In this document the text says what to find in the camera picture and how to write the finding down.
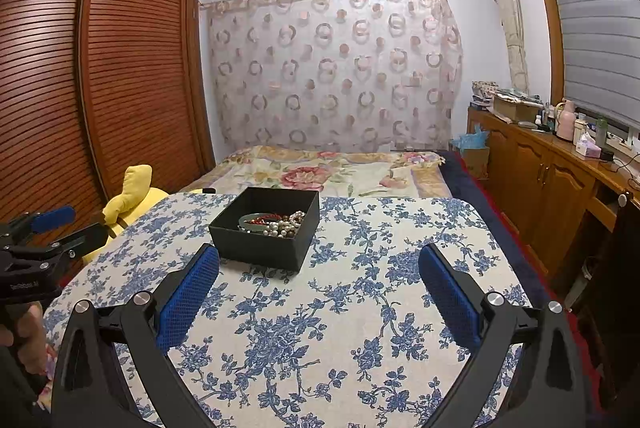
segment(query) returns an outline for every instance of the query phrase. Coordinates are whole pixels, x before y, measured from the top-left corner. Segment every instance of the louvered wardrobe door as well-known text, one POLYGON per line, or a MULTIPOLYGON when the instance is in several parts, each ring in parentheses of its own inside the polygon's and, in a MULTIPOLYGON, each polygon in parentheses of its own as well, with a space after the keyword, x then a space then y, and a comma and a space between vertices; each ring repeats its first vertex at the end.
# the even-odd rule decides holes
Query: louvered wardrobe door
POLYGON ((188 94, 185 2, 89 2, 84 98, 112 195, 130 165, 151 165, 152 184, 167 192, 202 173, 188 94))
POLYGON ((0 0, 0 221, 70 204, 71 231, 103 206, 76 94, 78 3, 0 0))

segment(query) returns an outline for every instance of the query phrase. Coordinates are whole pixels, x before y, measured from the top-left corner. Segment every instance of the yellow stuffed toy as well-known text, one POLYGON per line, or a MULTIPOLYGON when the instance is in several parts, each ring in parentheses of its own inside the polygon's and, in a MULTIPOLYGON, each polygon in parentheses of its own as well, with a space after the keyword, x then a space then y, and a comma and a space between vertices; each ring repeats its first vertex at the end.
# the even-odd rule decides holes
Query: yellow stuffed toy
POLYGON ((151 188, 151 167, 148 164, 129 166, 124 173, 122 193, 111 199, 102 210, 107 225, 116 223, 118 215, 139 205, 151 188))
MULTIPOLYGON (((112 236, 122 233, 124 228, 140 215, 168 196, 168 193, 163 190, 151 188, 151 173, 152 170, 148 164, 127 168, 124 182, 122 182, 122 193, 111 199, 102 210, 104 222, 110 227, 112 233, 107 244, 111 242, 112 236)), ((91 262, 100 250, 101 248, 85 255, 82 259, 84 265, 91 262)))

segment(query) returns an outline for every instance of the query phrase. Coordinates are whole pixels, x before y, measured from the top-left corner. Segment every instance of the black box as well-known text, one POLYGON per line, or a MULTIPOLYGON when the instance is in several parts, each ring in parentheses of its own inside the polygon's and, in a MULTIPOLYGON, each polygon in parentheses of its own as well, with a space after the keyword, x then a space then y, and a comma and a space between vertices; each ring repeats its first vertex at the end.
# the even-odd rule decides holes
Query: black box
POLYGON ((220 257, 254 265, 299 271, 320 222, 320 197, 312 190, 246 188, 209 225, 220 257), (305 212, 293 238, 279 239, 238 229, 238 219, 250 213, 291 215, 305 212))

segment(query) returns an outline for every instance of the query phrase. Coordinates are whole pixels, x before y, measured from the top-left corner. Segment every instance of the metal screw knob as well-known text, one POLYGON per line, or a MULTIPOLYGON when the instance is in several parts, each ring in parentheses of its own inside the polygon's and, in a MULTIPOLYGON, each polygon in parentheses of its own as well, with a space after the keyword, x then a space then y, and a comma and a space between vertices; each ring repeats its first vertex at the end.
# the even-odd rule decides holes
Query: metal screw knob
POLYGON ((549 310, 552 313, 559 314, 562 312, 562 304, 559 302, 556 302, 555 300, 552 300, 551 302, 549 302, 549 310))
POLYGON ((87 309, 89 309, 89 300, 80 300, 76 304, 76 307, 74 307, 74 309, 76 310, 77 313, 85 312, 87 309))
POLYGON ((144 305, 145 303, 148 303, 149 300, 151 300, 151 295, 146 291, 141 291, 133 297, 133 303, 136 305, 144 305))
POLYGON ((495 306, 502 305, 504 303, 504 296, 502 296, 500 293, 489 293, 486 296, 486 299, 491 305, 495 306))

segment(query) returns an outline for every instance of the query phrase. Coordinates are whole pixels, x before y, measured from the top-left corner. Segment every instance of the window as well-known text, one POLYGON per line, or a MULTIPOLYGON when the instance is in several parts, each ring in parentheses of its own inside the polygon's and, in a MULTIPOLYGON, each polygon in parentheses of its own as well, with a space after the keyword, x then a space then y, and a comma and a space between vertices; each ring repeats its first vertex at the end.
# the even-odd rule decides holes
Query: window
POLYGON ((640 128, 640 0, 545 0, 552 95, 640 128))

